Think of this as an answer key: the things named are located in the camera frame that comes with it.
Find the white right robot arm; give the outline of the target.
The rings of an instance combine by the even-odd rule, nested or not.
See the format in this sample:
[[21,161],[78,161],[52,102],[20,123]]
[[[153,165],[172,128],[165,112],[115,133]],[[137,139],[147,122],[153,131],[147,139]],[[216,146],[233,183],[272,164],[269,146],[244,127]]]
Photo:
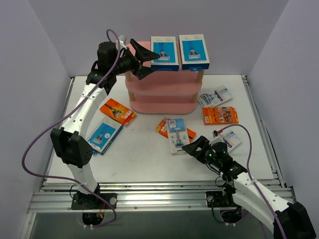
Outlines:
[[317,237],[306,208],[291,203],[249,175],[248,169],[228,153],[225,142],[210,142],[201,136],[182,149],[202,164],[214,166],[225,180],[221,199],[238,205],[263,223],[276,239],[315,239]]

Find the blue Harry's razor box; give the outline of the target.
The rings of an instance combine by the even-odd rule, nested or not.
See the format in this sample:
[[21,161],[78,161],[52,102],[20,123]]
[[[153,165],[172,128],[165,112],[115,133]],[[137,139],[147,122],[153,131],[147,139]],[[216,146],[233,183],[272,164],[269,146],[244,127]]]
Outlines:
[[179,35],[181,69],[202,71],[209,69],[210,60],[203,34]]

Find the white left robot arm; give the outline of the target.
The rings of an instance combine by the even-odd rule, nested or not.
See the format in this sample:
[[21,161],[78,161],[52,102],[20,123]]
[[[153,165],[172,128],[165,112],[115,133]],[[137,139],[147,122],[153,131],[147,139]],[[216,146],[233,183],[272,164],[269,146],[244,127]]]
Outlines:
[[141,80],[153,72],[143,63],[160,57],[134,39],[130,40],[130,44],[135,53],[122,43],[106,41],[99,44],[97,60],[87,76],[76,108],[69,113],[60,128],[54,128],[50,133],[57,157],[67,165],[76,181],[77,191],[73,199],[80,209],[98,209],[104,205],[100,186],[89,163],[93,148],[85,139],[95,112],[116,83],[118,75],[131,72]]

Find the blue Harry's box front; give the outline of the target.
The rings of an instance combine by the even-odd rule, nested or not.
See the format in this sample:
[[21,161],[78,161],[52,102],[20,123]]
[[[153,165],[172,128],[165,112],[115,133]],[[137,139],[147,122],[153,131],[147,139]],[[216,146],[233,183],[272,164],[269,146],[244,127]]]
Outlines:
[[175,36],[151,36],[151,51],[159,55],[159,58],[151,61],[153,71],[179,70]]

